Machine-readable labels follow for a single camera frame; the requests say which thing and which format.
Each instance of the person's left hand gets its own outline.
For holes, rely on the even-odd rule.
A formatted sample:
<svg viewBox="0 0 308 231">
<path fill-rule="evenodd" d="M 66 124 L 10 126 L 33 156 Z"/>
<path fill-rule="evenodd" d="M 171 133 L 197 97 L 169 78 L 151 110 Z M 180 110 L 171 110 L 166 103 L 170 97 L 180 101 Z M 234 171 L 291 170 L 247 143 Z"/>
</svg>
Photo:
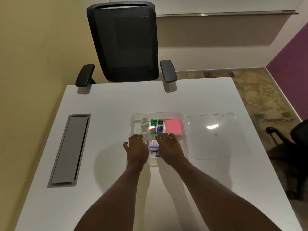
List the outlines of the person's left hand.
<svg viewBox="0 0 308 231">
<path fill-rule="evenodd" d="M 137 167 L 143 167 L 147 162 L 149 156 L 149 149 L 142 141 L 143 135 L 134 134 L 129 137 L 128 142 L 123 143 L 123 147 L 127 152 L 127 165 L 133 165 Z"/>
</svg>

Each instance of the person's right arm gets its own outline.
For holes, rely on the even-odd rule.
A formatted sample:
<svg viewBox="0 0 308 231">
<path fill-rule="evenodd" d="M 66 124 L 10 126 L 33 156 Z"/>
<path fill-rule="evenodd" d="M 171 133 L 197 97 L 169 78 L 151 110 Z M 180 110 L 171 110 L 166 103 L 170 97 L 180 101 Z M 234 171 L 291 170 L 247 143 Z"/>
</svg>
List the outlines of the person's right arm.
<svg viewBox="0 0 308 231">
<path fill-rule="evenodd" d="M 251 203 L 193 166 L 184 156 L 174 134 L 159 134 L 156 140 L 161 157 L 186 184 L 210 231 L 280 231 Z"/>
</svg>

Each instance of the whiteboard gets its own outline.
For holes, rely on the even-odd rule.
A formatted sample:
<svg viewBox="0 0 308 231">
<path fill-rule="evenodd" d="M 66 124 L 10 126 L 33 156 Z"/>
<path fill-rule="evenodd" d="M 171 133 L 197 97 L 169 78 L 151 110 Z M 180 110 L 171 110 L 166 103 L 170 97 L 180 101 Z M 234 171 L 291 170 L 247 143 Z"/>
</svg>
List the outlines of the whiteboard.
<svg viewBox="0 0 308 231">
<path fill-rule="evenodd" d="M 110 0 L 149 1 L 156 15 L 296 10 L 303 0 Z"/>
</svg>

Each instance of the office chair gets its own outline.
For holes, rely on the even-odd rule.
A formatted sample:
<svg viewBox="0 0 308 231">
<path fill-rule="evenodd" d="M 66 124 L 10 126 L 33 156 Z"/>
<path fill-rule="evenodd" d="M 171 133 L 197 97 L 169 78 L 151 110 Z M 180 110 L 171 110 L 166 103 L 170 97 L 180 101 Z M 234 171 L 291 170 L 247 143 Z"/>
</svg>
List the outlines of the office chair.
<svg viewBox="0 0 308 231">
<path fill-rule="evenodd" d="M 87 17 L 98 60 L 107 80 L 149 81 L 159 77 L 155 6 L 150 2 L 124 1 L 91 5 Z M 94 65 L 85 65 L 77 87 L 95 83 Z M 177 81 L 170 60 L 160 61 L 166 83 Z"/>
<path fill-rule="evenodd" d="M 270 156 L 270 159 L 283 161 L 298 170 L 297 192 L 293 197 L 298 200 L 303 200 L 304 185 L 308 176 L 308 119 L 298 124 L 290 132 L 291 138 L 295 143 L 288 140 L 276 128 L 268 127 L 266 128 L 266 132 L 270 135 L 275 132 L 291 153 L 291 157 L 289 158 Z"/>
</svg>

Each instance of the floor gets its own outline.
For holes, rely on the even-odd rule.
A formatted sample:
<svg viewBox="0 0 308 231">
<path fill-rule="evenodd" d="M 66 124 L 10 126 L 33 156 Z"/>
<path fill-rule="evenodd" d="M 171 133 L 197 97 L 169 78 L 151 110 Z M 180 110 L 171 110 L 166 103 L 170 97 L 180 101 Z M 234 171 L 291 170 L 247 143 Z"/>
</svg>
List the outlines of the floor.
<svg viewBox="0 0 308 231">
<path fill-rule="evenodd" d="M 179 72 L 177 77 L 178 79 L 231 77 L 268 155 L 288 154 L 282 141 L 275 134 L 272 137 L 268 135 L 265 129 L 275 127 L 291 139 L 290 131 L 301 121 L 265 68 L 223 72 Z M 274 160 L 271 162 L 284 190 L 295 191 L 294 169 L 282 162 Z M 308 188 L 305 190 L 304 202 L 294 200 L 290 202 L 303 230 L 308 230 Z"/>
</svg>

